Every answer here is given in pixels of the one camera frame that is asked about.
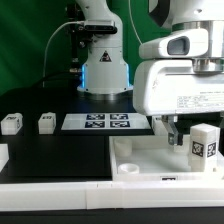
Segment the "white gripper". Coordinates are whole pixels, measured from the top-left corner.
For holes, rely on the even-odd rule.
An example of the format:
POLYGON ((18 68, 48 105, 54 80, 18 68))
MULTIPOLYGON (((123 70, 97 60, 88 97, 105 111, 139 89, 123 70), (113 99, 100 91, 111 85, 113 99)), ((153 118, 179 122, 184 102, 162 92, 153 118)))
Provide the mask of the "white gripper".
POLYGON ((134 77, 133 106, 143 115, 163 115, 168 143, 182 146, 176 115, 224 111, 224 74, 197 74, 191 60, 142 62, 134 77))

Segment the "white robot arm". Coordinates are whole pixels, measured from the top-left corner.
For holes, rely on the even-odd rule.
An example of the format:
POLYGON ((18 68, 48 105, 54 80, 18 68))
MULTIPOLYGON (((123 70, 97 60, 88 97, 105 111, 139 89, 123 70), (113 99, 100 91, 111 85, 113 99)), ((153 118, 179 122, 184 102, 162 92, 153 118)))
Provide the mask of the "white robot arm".
POLYGON ((224 111, 224 0, 148 0, 148 14, 171 33, 139 46, 143 62, 129 83, 123 59, 121 19, 106 0, 76 0, 84 13, 77 24, 88 58, 78 92, 114 99, 131 91, 135 110, 162 117, 168 142, 180 145, 175 127, 181 114, 224 111))

